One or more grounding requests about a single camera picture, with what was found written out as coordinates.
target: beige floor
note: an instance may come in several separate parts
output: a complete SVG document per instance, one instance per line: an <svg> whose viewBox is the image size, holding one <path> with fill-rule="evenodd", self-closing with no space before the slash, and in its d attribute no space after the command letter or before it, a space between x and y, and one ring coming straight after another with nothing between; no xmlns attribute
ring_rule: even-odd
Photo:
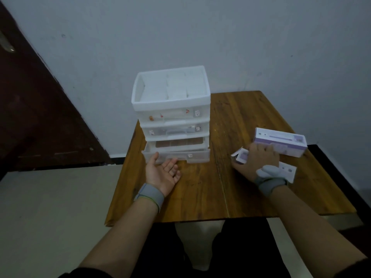
<svg viewBox="0 0 371 278"><path fill-rule="evenodd" d="M121 166L8 173L0 182L0 277L58 277L75 268L108 231L104 219ZM356 215L327 217L336 228ZM268 219L294 277L311 277L280 219ZM205 270L223 221L176 224L193 266Z"/></svg>

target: leg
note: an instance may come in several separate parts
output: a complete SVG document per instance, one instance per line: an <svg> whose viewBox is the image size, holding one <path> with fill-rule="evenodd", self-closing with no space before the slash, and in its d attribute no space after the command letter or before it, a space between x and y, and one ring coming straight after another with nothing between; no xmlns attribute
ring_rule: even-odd
<svg viewBox="0 0 371 278"><path fill-rule="evenodd" d="M153 224L131 277L183 277L192 270L174 223Z"/></svg>
<svg viewBox="0 0 371 278"><path fill-rule="evenodd" d="M265 218L227 219L212 250L210 276L290 277Z"/></svg>

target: dark sleeve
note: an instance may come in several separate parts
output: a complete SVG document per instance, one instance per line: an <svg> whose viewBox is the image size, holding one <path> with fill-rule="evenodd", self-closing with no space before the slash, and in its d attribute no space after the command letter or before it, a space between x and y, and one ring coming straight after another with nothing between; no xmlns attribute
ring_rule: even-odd
<svg viewBox="0 0 371 278"><path fill-rule="evenodd" d="M371 262L370 259L365 258L355 264L347 267L343 271L335 275L336 278L345 277L371 277Z"/></svg>
<svg viewBox="0 0 371 278"><path fill-rule="evenodd" d="M64 273L59 278L81 278L81 277L94 277L94 278L112 278L108 273L95 268L79 267L71 273Z"/></svg>

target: cardboard box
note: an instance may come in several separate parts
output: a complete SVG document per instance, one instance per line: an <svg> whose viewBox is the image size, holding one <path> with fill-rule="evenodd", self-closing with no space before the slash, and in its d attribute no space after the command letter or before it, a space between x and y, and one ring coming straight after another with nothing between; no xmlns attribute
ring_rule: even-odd
<svg viewBox="0 0 371 278"><path fill-rule="evenodd" d="M301 157L308 148L303 135L262 128L255 129L254 143L273 144L276 152L293 157Z"/></svg>
<svg viewBox="0 0 371 278"><path fill-rule="evenodd" d="M241 147L235 153L231 154L231 159L233 162L246 164L248 160L248 150ZM278 166L281 169L280 176L284 177L289 183L293 183L296 173L296 167L283 162L279 162Z"/></svg>

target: hand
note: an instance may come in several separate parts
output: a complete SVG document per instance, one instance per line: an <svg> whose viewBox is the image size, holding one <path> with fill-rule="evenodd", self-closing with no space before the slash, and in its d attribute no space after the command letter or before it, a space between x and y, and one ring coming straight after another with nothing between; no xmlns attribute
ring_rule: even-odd
<svg viewBox="0 0 371 278"><path fill-rule="evenodd" d="M177 162L176 158L167 159L156 167L157 158L158 152L152 155L146 165L146 183L156 187L166 197L180 179L181 173L178 170L178 165L175 164Z"/></svg>
<svg viewBox="0 0 371 278"><path fill-rule="evenodd" d="M252 143L248 147L248 161L246 164L232 162L232 166L249 181L257 178L256 170L264 165L279 166L279 154L273 150L273 145L266 147L264 144Z"/></svg>

